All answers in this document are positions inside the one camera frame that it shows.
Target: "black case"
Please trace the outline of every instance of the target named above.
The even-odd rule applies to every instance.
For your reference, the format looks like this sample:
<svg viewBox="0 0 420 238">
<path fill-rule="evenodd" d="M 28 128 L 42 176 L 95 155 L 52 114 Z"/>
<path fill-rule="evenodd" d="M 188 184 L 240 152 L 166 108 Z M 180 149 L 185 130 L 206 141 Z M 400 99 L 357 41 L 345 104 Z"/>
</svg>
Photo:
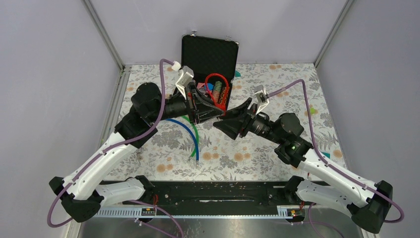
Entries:
<svg viewBox="0 0 420 238">
<path fill-rule="evenodd" d="M 235 76 L 236 59 L 238 58 L 239 43 L 222 39 L 202 36 L 184 35 L 182 37 L 181 65 L 190 67 L 194 72 L 196 83 L 204 83 L 211 73 L 220 73 L 229 83 L 226 108 L 232 92 L 232 79 Z M 218 77 L 209 79 L 213 84 L 221 81 Z"/>
</svg>

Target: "red cable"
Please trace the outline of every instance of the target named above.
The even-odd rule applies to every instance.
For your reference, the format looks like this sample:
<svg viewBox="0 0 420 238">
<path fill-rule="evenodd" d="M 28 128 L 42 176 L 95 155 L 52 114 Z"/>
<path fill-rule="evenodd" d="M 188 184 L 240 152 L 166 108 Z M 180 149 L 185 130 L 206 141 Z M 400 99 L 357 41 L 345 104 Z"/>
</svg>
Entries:
<svg viewBox="0 0 420 238">
<path fill-rule="evenodd" d="M 209 90 L 209 86 L 207 85 L 207 83 L 209 81 L 209 78 L 211 78 L 211 77 L 219 77 L 219 78 L 223 79 L 223 81 L 226 84 L 226 91 L 224 92 L 222 102 L 220 104 L 217 103 L 217 101 L 214 99 L 213 93 Z M 227 99 L 227 95 L 229 94 L 229 83 L 227 82 L 227 79 L 223 75 L 221 75 L 220 73 L 211 73 L 206 77 L 206 79 L 204 81 L 204 85 L 206 86 L 207 93 L 210 95 L 211 99 L 213 100 L 214 105 L 216 107 L 222 109 L 224 112 L 226 112 L 226 99 Z"/>
</svg>

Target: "white cable connector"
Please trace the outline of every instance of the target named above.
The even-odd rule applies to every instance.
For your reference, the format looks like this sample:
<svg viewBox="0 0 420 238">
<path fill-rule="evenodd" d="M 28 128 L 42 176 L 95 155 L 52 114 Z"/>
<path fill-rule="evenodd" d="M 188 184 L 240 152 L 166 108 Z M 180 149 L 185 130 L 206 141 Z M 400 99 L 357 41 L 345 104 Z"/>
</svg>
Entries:
<svg viewBox="0 0 420 238">
<path fill-rule="evenodd" d="M 181 64 L 178 61 L 174 61 L 171 68 L 175 71 L 178 71 L 181 68 Z"/>
</svg>

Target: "teal object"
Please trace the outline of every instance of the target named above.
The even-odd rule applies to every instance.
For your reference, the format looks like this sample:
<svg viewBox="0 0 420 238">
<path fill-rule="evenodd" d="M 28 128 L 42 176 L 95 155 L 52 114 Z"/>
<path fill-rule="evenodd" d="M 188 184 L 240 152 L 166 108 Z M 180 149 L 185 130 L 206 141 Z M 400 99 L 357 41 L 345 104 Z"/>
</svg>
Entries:
<svg viewBox="0 0 420 238">
<path fill-rule="evenodd" d="M 321 153 L 323 153 L 325 156 L 327 156 L 329 159 L 331 159 L 331 155 L 328 154 L 327 152 L 321 152 Z"/>
</svg>

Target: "white wall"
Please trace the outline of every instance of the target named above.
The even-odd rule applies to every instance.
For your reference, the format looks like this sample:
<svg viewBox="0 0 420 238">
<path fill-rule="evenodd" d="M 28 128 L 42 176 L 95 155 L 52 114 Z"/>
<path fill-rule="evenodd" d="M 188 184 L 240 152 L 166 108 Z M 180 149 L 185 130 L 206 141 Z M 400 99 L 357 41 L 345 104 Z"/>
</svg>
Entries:
<svg viewBox="0 0 420 238">
<path fill-rule="evenodd" d="M 60 237 L 48 182 L 95 151 L 118 69 L 82 1 L 2 0 L 0 72 L 0 237 Z"/>
<path fill-rule="evenodd" d="M 420 233 L 419 11 L 418 0 L 356 1 L 318 68 L 349 167 L 391 183 L 406 212 L 381 238 Z"/>
<path fill-rule="evenodd" d="M 126 64 L 181 59 L 181 36 L 240 43 L 238 62 L 314 62 L 346 0 L 92 0 Z"/>
</svg>

